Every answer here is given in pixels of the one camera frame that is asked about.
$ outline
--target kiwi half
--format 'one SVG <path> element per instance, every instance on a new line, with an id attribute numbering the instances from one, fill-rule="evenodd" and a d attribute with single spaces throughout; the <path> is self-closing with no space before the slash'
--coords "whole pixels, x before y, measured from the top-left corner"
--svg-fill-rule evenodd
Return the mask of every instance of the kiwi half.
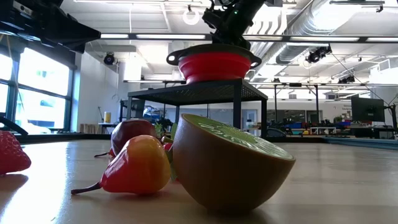
<path id="1" fill-rule="evenodd" d="M 178 179 L 209 210 L 250 211 L 279 189 L 295 158 L 226 124 L 182 114 L 173 144 Z"/>

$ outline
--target shelf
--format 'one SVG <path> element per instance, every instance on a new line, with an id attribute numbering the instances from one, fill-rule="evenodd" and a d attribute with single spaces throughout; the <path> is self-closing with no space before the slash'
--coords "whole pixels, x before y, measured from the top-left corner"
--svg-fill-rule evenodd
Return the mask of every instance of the shelf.
<path id="1" fill-rule="evenodd" d="M 135 91 L 128 93 L 128 97 L 174 106 L 231 103 L 234 101 L 234 88 L 237 85 L 242 87 L 241 101 L 268 99 L 265 94 L 242 79 L 201 82 L 155 90 Z"/>

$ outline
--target silver duct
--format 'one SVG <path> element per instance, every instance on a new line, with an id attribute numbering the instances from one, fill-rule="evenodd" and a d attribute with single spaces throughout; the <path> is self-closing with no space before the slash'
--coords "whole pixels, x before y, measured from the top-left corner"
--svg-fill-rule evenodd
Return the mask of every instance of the silver duct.
<path id="1" fill-rule="evenodd" d="M 303 14 L 290 26 L 286 35 L 329 35 L 342 26 L 358 11 L 358 6 L 330 4 L 330 0 L 314 0 Z M 304 53 L 307 46 L 291 46 L 275 43 L 268 51 L 263 62 L 287 65 Z"/>

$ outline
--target bowl handle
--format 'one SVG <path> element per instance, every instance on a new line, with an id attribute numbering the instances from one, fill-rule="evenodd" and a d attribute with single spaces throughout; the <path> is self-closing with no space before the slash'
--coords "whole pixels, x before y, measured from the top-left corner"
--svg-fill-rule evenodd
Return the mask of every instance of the bowl handle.
<path id="1" fill-rule="evenodd" d="M 166 58 L 167 63 L 170 64 L 170 65 L 178 66 L 180 56 L 183 53 L 185 53 L 185 49 L 176 50 L 174 52 L 171 52 Z"/>
<path id="2" fill-rule="evenodd" d="M 254 69 L 254 68 L 258 67 L 261 63 L 262 63 L 261 58 L 252 55 L 252 57 L 251 57 L 251 67 L 250 67 L 250 69 Z"/>

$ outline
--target wooden tabletop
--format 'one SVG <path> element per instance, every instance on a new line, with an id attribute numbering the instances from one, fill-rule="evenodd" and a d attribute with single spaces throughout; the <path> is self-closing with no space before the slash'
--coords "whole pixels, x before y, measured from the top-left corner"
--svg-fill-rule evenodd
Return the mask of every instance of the wooden tabletop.
<path id="1" fill-rule="evenodd" d="M 396 223 L 398 152 L 331 144 L 278 144 L 297 163 L 279 191 L 251 214 L 208 213 L 180 184 L 153 197 L 70 190 L 99 181 L 109 141 L 25 147 L 32 167 L 0 177 L 0 223 Z"/>

